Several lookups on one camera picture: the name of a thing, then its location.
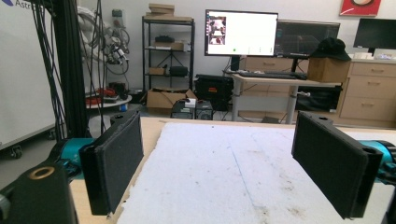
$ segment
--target desk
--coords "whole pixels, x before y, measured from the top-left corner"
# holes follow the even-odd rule
[[[334,87],[340,83],[321,83],[311,80],[298,79],[276,79],[262,77],[241,77],[232,74],[233,77],[233,114],[232,121],[235,121],[239,110],[253,111],[286,111],[286,123],[291,124],[293,120],[294,108],[297,102],[297,93],[299,86],[305,87]],[[275,85],[290,86],[290,96],[285,97],[262,97],[241,95],[243,83],[256,85]]]
[[[227,125],[227,126],[242,126],[242,127],[265,127],[265,128],[275,128],[279,130],[293,130],[294,125],[285,126],[279,124],[260,124],[260,123],[245,123],[245,122],[230,122],[230,121],[213,121],[213,120],[191,120],[191,119],[161,119],[161,118],[142,118],[142,134],[143,134],[143,146],[145,157],[143,158],[141,164],[139,165],[138,169],[134,177],[131,180],[131,186],[134,186],[135,181],[140,174],[143,164],[148,159],[150,153],[157,145],[157,140],[159,139],[162,129],[167,122],[179,122],[179,123],[192,123],[192,124],[213,124],[213,125]],[[395,131],[389,130],[363,130],[363,129],[348,129],[343,128],[342,131],[349,131],[355,133],[361,133],[365,136],[371,136],[372,133],[375,134],[384,134],[389,135],[393,134],[396,135]],[[81,224],[108,224],[108,223],[117,223],[117,220],[120,216],[122,211],[121,206],[116,211],[115,215],[112,218],[106,218],[103,216],[92,216],[91,210],[88,202],[87,192],[85,190],[85,183],[83,180],[74,180],[71,184],[71,190],[73,193],[76,209],[78,212],[79,223]],[[124,199],[127,199],[129,195],[129,190],[125,192]],[[380,209],[368,210],[368,214],[371,213],[383,213]],[[355,221],[345,220],[345,222],[351,223],[362,223],[361,221],[365,219],[357,219]]]

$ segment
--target gray floor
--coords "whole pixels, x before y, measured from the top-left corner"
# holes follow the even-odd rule
[[[164,114],[150,114],[143,105],[129,104],[128,109],[137,109],[141,111],[142,117],[170,117],[169,115]],[[91,111],[90,114],[91,116],[95,116],[95,113],[97,113],[97,111]],[[120,113],[120,111],[115,106],[105,108],[104,113],[111,116],[113,114]],[[231,114],[231,111],[218,111],[213,115],[213,120],[231,120]],[[242,118],[238,118],[238,121],[261,122],[260,119]],[[19,143],[22,150],[22,156],[19,159],[11,157],[9,148],[0,150],[0,189],[14,181],[23,172],[38,165],[48,157],[56,143],[55,140],[48,140],[48,136],[49,133],[45,132]]]

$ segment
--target monitor screen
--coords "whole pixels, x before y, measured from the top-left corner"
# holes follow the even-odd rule
[[[274,56],[277,13],[205,11],[205,56]]]
[[[396,49],[396,20],[361,18],[354,48]]]
[[[275,55],[278,57],[308,57],[320,41],[336,38],[340,23],[321,21],[277,22]]]

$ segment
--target black hat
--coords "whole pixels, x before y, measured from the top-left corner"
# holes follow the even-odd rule
[[[310,58],[334,58],[342,61],[350,61],[346,53],[344,41],[336,38],[326,38],[318,44],[318,48],[310,55]]]

